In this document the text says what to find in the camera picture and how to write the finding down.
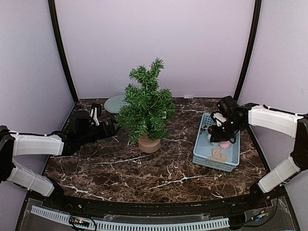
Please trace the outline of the pink pompom ornament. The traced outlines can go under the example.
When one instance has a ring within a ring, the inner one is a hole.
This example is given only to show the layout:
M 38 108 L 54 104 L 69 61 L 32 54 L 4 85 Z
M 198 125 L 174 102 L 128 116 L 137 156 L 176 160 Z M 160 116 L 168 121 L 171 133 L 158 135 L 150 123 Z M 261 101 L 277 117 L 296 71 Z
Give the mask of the pink pompom ornament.
M 230 141 L 221 141 L 219 143 L 219 146 L 222 149 L 228 149 L 231 146 L 231 142 Z

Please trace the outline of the brown gingerbread ornament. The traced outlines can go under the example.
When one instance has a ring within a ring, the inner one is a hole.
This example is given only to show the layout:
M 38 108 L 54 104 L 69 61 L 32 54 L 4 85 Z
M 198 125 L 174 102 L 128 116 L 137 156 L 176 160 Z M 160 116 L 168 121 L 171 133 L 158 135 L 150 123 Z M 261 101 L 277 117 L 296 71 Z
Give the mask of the brown gingerbread ornament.
M 227 155 L 221 152 L 221 149 L 212 149 L 211 156 L 208 157 L 209 160 L 219 163 L 225 163 L 227 161 Z

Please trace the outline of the light blue plastic basket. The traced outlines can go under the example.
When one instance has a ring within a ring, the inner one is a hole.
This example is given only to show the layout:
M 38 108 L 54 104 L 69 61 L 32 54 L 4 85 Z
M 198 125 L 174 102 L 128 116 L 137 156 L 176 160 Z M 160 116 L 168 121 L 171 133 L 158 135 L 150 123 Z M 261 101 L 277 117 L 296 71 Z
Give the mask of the light blue plastic basket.
M 207 128 L 216 123 L 209 113 L 204 113 L 201 118 L 196 142 L 193 149 L 193 163 L 226 172 L 232 172 L 240 163 L 240 133 L 236 133 L 227 149 L 218 143 L 210 142 Z

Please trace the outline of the small green christmas tree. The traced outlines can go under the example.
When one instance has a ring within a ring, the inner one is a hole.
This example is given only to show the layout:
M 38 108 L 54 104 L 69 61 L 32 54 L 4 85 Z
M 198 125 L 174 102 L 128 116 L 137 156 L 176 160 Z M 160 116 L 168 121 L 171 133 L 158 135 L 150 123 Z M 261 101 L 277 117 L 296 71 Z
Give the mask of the small green christmas tree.
M 161 140 L 168 137 L 167 123 L 175 114 L 175 105 L 169 89 L 161 89 L 159 75 L 165 68 L 163 59 L 155 58 L 147 68 L 139 65 L 131 69 L 132 81 L 125 88 L 126 105 L 121 107 L 115 119 L 128 130 L 131 142 L 137 142 L 144 153 L 159 150 Z

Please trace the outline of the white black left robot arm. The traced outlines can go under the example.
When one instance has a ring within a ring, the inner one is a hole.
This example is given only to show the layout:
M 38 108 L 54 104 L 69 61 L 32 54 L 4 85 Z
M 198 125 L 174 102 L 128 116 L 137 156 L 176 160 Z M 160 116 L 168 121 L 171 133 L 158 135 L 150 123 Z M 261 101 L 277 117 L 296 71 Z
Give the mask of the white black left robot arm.
M 14 158 L 21 155 L 71 156 L 81 146 L 118 133 L 120 127 L 114 119 L 100 122 L 100 113 L 77 111 L 70 115 L 68 128 L 51 134 L 32 134 L 0 128 L 0 180 L 12 182 L 44 197 L 58 210 L 68 206 L 62 187 L 52 179 L 17 163 Z

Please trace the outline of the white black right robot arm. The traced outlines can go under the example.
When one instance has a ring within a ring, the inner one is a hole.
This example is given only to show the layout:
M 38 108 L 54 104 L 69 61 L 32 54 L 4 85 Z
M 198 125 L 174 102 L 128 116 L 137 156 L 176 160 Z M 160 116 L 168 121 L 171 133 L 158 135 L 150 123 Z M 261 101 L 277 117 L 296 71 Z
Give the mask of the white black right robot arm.
M 268 128 L 290 136 L 295 140 L 290 156 L 261 178 L 250 189 L 245 204 L 257 208 L 264 201 L 264 194 L 287 183 L 308 168 L 308 116 L 290 113 L 256 103 L 218 104 L 221 115 L 226 119 L 221 125 L 208 127 L 210 142 L 229 141 L 235 133 L 248 126 Z

